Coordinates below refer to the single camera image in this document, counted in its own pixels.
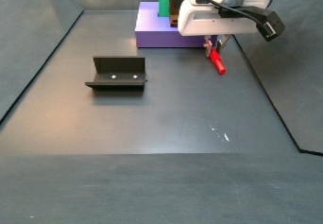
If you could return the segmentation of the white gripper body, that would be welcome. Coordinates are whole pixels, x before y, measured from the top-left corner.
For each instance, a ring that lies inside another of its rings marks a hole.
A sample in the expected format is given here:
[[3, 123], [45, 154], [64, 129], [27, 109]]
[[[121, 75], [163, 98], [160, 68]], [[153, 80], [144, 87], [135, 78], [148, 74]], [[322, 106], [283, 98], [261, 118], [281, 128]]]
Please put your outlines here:
[[256, 31], [256, 23], [227, 10], [256, 7], [265, 9], [269, 0], [183, 0], [177, 30], [181, 36], [245, 34]]

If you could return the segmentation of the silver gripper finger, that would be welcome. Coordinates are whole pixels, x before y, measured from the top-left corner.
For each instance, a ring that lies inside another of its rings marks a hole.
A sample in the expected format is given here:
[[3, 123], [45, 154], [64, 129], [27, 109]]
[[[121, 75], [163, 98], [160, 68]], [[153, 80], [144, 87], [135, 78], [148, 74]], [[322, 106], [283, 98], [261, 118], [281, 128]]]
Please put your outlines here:
[[227, 42], [229, 40], [231, 36], [229, 35], [221, 35], [217, 39], [216, 43], [216, 51], [220, 52], [224, 46], [227, 45]]
[[204, 50], [205, 50], [205, 57], [209, 58], [211, 51], [212, 51], [212, 40], [211, 36], [204, 36]]

